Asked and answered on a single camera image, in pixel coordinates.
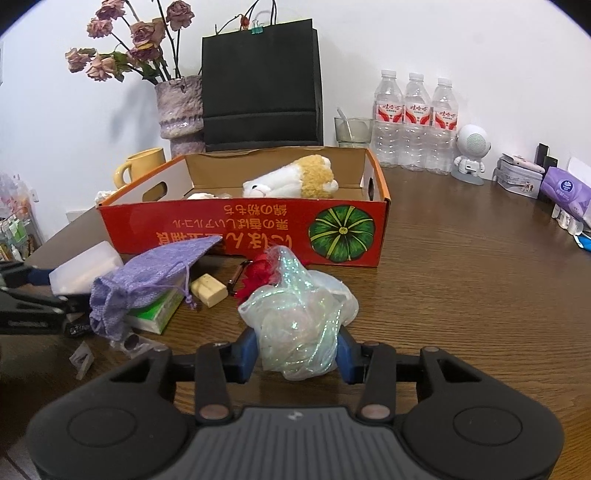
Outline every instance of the white plastic container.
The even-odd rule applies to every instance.
[[[542,174],[527,168],[499,161],[493,179],[508,192],[536,199],[540,193]]]
[[[90,293],[95,278],[122,266],[117,250],[109,242],[101,242],[51,272],[51,291],[54,295]]]

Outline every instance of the white robot figure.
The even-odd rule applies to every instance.
[[[456,139],[462,155],[453,162],[457,170],[452,170],[452,176],[461,181],[482,185],[484,181],[480,174],[485,172],[482,159],[491,150],[486,131],[476,125],[466,125],[458,132]]]

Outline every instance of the black paper bag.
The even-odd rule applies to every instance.
[[[324,144],[312,20],[203,39],[203,130],[207,151]]]

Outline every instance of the pumpkin illustration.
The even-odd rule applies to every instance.
[[[352,205],[323,210],[308,229],[314,251],[334,263],[357,260],[374,242],[375,222]]]

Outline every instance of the tissue pack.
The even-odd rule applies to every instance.
[[[569,172],[550,167],[540,190],[577,220],[591,223],[591,188]]]

